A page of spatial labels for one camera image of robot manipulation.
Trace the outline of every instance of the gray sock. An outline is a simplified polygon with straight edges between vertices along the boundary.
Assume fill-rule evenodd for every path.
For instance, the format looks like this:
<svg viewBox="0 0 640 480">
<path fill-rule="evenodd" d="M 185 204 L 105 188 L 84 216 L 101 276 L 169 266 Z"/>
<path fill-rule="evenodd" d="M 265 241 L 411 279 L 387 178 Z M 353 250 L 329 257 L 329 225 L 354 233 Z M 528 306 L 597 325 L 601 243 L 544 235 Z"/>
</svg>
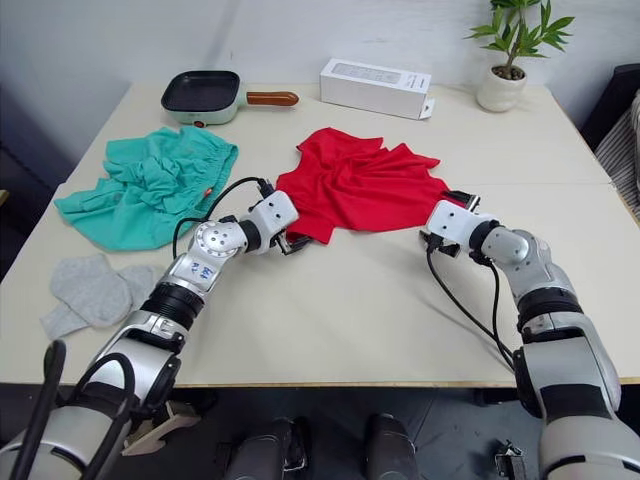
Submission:
<svg viewBox="0 0 640 480">
<path fill-rule="evenodd" d="M 87 326 L 105 328 L 138 308 L 151 292 L 152 267 L 127 267 L 116 273 L 104 255 L 62 260 L 51 278 L 51 292 L 61 301 L 41 318 L 51 339 Z"/>
</svg>

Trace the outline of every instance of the white flower pot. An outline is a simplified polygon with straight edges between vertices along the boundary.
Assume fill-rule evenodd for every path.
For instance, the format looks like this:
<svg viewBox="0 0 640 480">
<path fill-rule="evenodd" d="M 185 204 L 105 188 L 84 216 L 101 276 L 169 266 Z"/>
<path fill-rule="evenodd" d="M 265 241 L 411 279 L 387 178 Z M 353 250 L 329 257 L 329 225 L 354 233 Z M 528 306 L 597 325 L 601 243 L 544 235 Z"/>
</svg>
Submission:
<svg viewBox="0 0 640 480">
<path fill-rule="evenodd" d="M 498 77 L 489 68 L 476 93 L 476 100 L 487 110 L 506 112 L 518 103 L 526 83 L 526 75 L 520 80 L 505 80 Z"/>
</svg>

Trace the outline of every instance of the robot leg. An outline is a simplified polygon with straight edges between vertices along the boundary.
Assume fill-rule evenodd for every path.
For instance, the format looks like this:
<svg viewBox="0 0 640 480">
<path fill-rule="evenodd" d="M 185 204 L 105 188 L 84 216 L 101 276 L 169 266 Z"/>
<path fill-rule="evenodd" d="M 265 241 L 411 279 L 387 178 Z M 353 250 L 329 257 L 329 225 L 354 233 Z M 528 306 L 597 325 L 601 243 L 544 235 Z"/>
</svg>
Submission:
<svg viewBox="0 0 640 480">
<path fill-rule="evenodd" d="M 306 468 L 303 422 L 278 419 L 253 432 L 238 448 L 224 480 L 281 480 L 283 472 Z"/>
<path fill-rule="evenodd" d="M 366 434 L 367 480 L 419 480 L 415 448 L 391 415 L 374 415 Z"/>
</svg>

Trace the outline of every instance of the white table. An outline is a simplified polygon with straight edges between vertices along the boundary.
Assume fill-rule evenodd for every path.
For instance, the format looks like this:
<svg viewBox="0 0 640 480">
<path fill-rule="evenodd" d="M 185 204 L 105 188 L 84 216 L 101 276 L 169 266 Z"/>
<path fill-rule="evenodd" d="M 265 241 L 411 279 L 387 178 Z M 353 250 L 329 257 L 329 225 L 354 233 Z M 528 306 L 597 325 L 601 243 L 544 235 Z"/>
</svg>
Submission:
<svg viewBox="0 0 640 480">
<path fill-rule="evenodd" d="M 508 114 L 490 114 L 463 88 L 434 87 L 434 116 L 421 122 L 323 104 L 315 85 L 275 88 L 296 91 L 300 103 L 291 110 L 247 108 L 231 123 L 210 127 L 240 148 L 230 181 L 247 175 L 275 181 L 297 166 L 295 146 L 326 126 L 384 136 L 391 147 L 404 141 L 417 153 L 441 158 L 435 175 L 452 188 L 480 194 L 481 210 L 504 224 L 550 243 L 622 381 L 640 382 L 640 229 L 545 88 L 528 88 Z M 55 198 L 94 187 L 104 175 L 108 140 L 178 127 L 160 107 L 162 92 L 162 86 L 133 86 Z M 218 215 L 241 214 L 256 195 L 249 187 L 235 191 Z M 328 247 L 313 244 L 286 258 L 273 250 L 231 262 L 191 330 L 177 383 L 513 385 L 493 345 L 439 290 L 417 232 L 336 230 Z M 42 380 L 48 340 L 38 318 L 57 303 L 48 289 L 53 268 L 62 258 L 97 252 L 49 205 L 0 286 L 0 382 Z M 108 258 L 116 269 L 166 267 L 171 253 L 167 246 Z M 436 264 L 488 324 L 490 272 L 462 257 L 439 256 Z M 500 330 L 515 347 L 516 310 L 502 283 Z M 63 381 L 77 381 L 115 328 L 85 329 L 65 339 Z"/>
</svg>

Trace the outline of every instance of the gray floor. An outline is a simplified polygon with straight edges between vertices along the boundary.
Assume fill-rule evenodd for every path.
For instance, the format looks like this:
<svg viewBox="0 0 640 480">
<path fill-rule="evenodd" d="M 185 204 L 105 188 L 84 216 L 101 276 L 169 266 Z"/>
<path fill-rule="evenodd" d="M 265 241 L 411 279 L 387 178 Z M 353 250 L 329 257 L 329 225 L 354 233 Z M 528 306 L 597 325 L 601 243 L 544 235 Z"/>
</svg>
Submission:
<svg viewBox="0 0 640 480">
<path fill-rule="evenodd" d="M 275 417 L 306 416 L 313 433 L 314 468 L 308 478 L 361 479 L 362 439 L 368 416 L 400 419 L 418 452 L 423 478 L 493 479 L 492 452 L 510 439 L 525 451 L 529 478 L 537 478 L 540 422 L 511 402 L 480 407 L 460 389 L 228 389 L 196 426 L 175 432 L 160 452 L 123 457 L 109 479 L 217 480 L 216 449 Z"/>
</svg>

